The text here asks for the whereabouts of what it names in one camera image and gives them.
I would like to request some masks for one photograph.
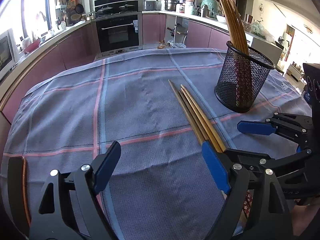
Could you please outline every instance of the stove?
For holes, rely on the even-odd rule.
[[[96,17],[142,11],[143,0],[95,0]]]

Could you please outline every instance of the oven door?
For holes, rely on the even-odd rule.
[[[138,15],[97,21],[101,52],[139,46]]]

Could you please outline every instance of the built-in oven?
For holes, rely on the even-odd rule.
[[[142,49],[141,22],[141,12],[96,19],[100,56]]]

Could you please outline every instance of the basket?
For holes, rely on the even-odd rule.
[[[249,111],[260,92],[273,62],[249,47],[249,55],[227,42],[228,51],[214,93],[228,109],[245,113]]]

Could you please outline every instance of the wooden chopstick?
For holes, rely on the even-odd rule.
[[[189,106],[191,108],[191,110],[189,109],[189,111],[190,112],[192,111],[195,114],[194,119],[197,119],[200,122],[200,126],[204,129],[204,132],[206,133],[206,135],[207,135],[208,139],[210,140],[211,144],[213,145],[214,149],[217,152],[222,153],[219,144],[217,143],[216,139],[214,138],[212,132],[210,131],[208,125],[206,124],[206,122],[203,119],[202,115],[200,114],[199,110],[196,108],[195,104],[192,102],[192,100],[189,97],[189,95],[187,94],[187,92],[183,88],[181,88],[181,91],[187,100],[186,104],[189,104]]]
[[[196,125],[195,120],[194,120],[193,117],[191,116],[191,114],[190,114],[189,110],[187,109],[185,103],[183,102],[183,100],[182,100],[182,98],[181,98],[181,96],[180,96],[177,88],[176,88],[175,85],[171,82],[170,79],[168,79],[168,81],[169,81],[169,84],[170,84],[170,86],[171,86],[171,88],[172,88],[172,90],[173,90],[173,92],[174,92],[174,94],[175,94],[175,96],[176,96],[176,98],[177,98],[180,106],[181,106],[182,109],[183,109],[183,112],[184,112],[185,115],[186,115],[186,118],[188,119],[188,122],[190,123],[190,125],[191,125],[191,127],[192,127],[192,129],[193,129],[193,131],[194,131],[194,133],[195,133],[195,135],[196,135],[196,137],[197,137],[197,140],[198,140],[199,144],[202,145],[202,143],[204,142],[204,137],[203,137],[203,135],[201,134],[198,126]]]
[[[228,24],[228,29],[229,29],[229,34],[230,34],[230,39],[231,39],[231,43],[233,46],[236,45],[236,39],[234,37],[234,31],[233,29],[231,29],[231,19],[230,19],[230,16],[228,14],[228,11],[227,11],[227,8],[226,8],[226,5],[224,3],[224,0],[220,0],[220,3],[221,3],[221,6],[222,6],[222,9],[223,9],[223,12],[224,12],[224,16],[226,18],[226,21],[227,21],[227,24]]]
[[[201,134],[203,135],[204,140],[209,140],[209,137],[206,133],[206,131],[204,130],[204,127],[201,125],[199,119],[197,118],[195,112],[193,111],[191,105],[189,104],[186,96],[179,90],[179,95],[181,96],[183,102],[185,103],[186,107],[188,108],[191,116],[193,117],[193,120],[195,120],[197,127],[199,128]]]
[[[217,141],[221,152],[224,152],[226,150],[226,146],[224,145],[223,141],[221,140],[220,136],[218,135],[218,133],[216,132],[216,130],[213,128],[211,122],[209,121],[209,119],[207,118],[207,116],[204,114],[204,112],[202,111],[201,107],[197,104],[197,102],[194,100],[194,98],[191,96],[191,94],[189,93],[189,91],[184,87],[184,85],[181,85],[182,89],[185,90],[186,94],[189,96],[189,98],[191,99],[191,101],[193,102],[193,104],[195,105],[196,109],[199,111],[199,113],[201,114],[202,118],[204,119],[205,123],[207,124],[207,126],[209,127],[211,133],[213,134],[215,140]]]
[[[247,55],[249,55],[249,48],[248,48],[248,43],[247,43],[247,37],[245,36],[245,32],[244,32],[244,28],[243,28],[243,25],[242,25],[242,21],[241,21],[241,19],[240,19],[240,15],[239,15],[239,12],[238,12],[238,8],[237,8],[237,6],[235,5],[234,0],[230,0],[230,1],[231,1],[232,6],[233,6],[234,9],[235,9],[236,17],[237,17],[237,20],[238,20],[238,22],[239,22],[241,40],[242,40],[242,43],[243,43],[243,46],[244,46],[245,53],[246,53]]]
[[[240,38],[239,38],[239,32],[238,32],[238,28],[237,28],[237,23],[235,21],[235,16],[232,13],[233,9],[230,8],[228,0],[224,0],[224,3],[225,3],[225,8],[226,8],[226,10],[228,12],[228,17],[230,18],[230,24],[231,24],[230,28],[232,29],[233,36],[234,36],[235,42],[236,42],[234,47],[236,47],[238,50],[242,51]]]

